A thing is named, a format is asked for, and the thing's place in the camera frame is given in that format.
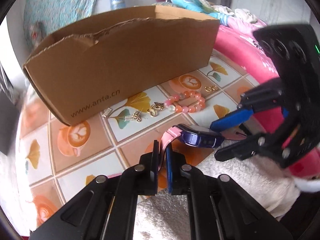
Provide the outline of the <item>pink blue smart watch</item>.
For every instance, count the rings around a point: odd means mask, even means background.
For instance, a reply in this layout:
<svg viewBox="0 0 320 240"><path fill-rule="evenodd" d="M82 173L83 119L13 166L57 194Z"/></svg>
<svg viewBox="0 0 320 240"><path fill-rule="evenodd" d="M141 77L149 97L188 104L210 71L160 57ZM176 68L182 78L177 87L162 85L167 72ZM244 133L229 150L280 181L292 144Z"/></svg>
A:
<svg viewBox="0 0 320 240"><path fill-rule="evenodd" d="M246 139L247 135L238 127L230 128L226 131L215 132L209 128L198 125L178 124L165 131L159 143L160 170L165 156L165 149L170 143L178 139L181 143L196 148L218 148L225 140L240 141Z"/></svg>

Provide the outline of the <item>silver rhinestone earring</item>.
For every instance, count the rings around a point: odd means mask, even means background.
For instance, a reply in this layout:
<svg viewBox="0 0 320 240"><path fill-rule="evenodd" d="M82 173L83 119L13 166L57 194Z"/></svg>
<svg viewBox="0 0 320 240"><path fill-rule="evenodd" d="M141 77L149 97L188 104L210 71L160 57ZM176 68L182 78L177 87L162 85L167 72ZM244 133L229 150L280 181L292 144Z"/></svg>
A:
<svg viewBox="0 0 320 240"><path fill-rule="evenodd" d="M135 113L131 114L131 115L126 115L124 117L124 121L128 122L128 121L136 121L136 122L141 122L142 119L140 117L140 111L135 111Z"/></svg>

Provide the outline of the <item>gold butterfly clasp charm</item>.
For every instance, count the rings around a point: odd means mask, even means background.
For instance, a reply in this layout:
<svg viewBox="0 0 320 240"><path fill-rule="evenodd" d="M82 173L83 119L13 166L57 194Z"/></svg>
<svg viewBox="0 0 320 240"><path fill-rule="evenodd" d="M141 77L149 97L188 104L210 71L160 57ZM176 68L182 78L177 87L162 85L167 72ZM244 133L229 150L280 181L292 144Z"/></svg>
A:
<svg viewBox="0 0 320 240"><path fill-rule="evenodd" d="M156 117L159 113L159 111L162 111L164 109L164 103L162 102L154 102L148 109L147 113L151 117Z"/></svg>

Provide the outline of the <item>gold hoop earring pair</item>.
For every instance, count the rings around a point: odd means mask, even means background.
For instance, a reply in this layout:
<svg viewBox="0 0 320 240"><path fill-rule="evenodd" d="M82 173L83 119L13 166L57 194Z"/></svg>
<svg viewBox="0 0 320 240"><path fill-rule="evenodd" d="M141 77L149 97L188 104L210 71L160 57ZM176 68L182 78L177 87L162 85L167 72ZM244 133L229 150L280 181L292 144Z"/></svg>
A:
<svg viewBox="0 0 320 240"><path fill-rule="evenodd" d="M206 86L204 89L207 93L212 93L212 92L219 90L219 88L216 85Z"/></svg>

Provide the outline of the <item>small silver rhinestone bar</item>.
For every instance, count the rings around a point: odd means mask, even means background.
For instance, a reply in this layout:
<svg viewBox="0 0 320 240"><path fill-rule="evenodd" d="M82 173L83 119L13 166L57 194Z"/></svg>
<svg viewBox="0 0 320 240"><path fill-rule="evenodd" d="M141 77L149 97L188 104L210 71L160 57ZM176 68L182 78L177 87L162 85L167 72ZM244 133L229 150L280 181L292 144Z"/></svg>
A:
<svg viewBox="0 0 320 240"><path fill-rule="evenodd" d="M105 118L108 118L108 116L113 112L113 110L108 107L107 109L105 109L102 113L102 117L105 119Z"/></svg>

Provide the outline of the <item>pink floral quilt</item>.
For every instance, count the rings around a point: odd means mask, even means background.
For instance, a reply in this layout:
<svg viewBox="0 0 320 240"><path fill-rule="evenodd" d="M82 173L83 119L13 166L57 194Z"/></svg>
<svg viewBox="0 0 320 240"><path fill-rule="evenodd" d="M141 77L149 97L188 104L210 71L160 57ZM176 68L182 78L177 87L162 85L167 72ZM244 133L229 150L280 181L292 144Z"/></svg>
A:
<svg viewBox="0 0 320 240"><path fill-rule="evenodd" d="M235 25L233 29L230 25L221 24L214 45L214 49L238 64L259 84L278 77L271 59L257 47L258 43L252 35L252 31L265 25L263 22L253 27ZM319 148L314 148L305 157L289 166L289 171L293 176L303 179L319 177Z"/></svg>

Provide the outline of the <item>patterned coffee ginkgo tablecloth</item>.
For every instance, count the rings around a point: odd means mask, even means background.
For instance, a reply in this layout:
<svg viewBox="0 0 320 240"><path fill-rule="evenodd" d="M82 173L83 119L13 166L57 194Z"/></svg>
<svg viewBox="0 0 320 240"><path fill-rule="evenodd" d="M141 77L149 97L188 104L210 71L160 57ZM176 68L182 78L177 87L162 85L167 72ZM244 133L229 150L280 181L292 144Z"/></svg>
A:
<svg viewBox="0 0 320 240"><path fill-rule="evenodd" d="M206 86L219 90L207 93ZM240 95L258 82L239 65L217 51L208 66L145 90L112 106L108 118L97 114L69 127L50 113L28 88L16 140L16 174L21 211L27 230L35 230L98 175L118 175L139 162L153 141L176 124L207 127L235 110ZM156 117L147 113L154 102L194 90L205 99L198 113L164 109ZM140 111L141 122L124 121Z"/></svg>

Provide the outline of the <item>brown cardboard box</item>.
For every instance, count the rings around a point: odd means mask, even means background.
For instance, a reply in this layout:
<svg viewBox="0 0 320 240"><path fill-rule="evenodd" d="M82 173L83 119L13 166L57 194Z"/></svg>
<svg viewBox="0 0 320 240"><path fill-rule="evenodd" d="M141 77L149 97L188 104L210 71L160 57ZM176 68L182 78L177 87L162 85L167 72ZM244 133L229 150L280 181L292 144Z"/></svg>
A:
<svg viewBox="0 0 320 240"><path fill-rule="evenodd" d="M108 11L48 35L23 71L55 117L73 126L205 67L219 26L206 14L162 5Z"/></svg>

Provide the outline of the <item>cyan pillow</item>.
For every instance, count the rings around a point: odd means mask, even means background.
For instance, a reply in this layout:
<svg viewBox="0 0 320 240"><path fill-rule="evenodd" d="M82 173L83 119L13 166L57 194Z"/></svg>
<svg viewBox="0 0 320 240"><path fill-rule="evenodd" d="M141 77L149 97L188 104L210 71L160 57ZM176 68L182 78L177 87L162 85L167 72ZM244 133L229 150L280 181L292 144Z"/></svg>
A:
<svg viewBox="0 0 320 240"><path fill-rule="evenodd" d="M170 0L172 4L194 12L200 12L220 20L220 24L228 26L229 14L217 11L206 0Z"/></svg>

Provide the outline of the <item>black monitor screen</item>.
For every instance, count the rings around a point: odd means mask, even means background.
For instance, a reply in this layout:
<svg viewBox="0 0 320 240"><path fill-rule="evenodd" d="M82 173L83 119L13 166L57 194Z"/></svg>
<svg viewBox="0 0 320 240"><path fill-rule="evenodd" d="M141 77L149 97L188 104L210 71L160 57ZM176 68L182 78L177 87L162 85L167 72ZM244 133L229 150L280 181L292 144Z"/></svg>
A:
<svg viewBox="0 0 320 240"><path fill-rule="evenodd" d="M11 145L11 137L16 121L19 117L19 110L10 101L8 96L1 90L0 99L0 129L1 129L1 141L0 150L1 153L7 155Z"/></svg>

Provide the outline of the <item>blue water jug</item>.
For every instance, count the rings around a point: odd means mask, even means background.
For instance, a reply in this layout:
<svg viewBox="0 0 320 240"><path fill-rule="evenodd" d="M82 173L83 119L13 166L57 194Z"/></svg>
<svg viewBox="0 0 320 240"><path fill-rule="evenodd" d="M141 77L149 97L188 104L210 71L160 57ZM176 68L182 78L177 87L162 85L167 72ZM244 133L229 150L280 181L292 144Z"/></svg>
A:
<svg viewBox="0 0 320 240"><path fill-rule="evenodd" d="M110 0L111 10L124 9L124 8L126 8L125 0Z"/></svg>

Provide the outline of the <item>teal floral hanging cloth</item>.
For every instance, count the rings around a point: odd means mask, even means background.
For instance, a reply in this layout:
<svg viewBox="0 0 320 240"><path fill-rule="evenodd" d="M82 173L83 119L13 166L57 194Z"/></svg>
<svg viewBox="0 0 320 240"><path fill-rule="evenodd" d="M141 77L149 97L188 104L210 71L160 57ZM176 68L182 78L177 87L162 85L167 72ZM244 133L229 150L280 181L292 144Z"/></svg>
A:
<svg viewBox="0 0 320 240"><path fill-rule="evenodd" d="M26 0L23 14L24 35L29 49L34 45L31 40L31 27L39 26L43 37L91 16L99 0Z"/></svg>

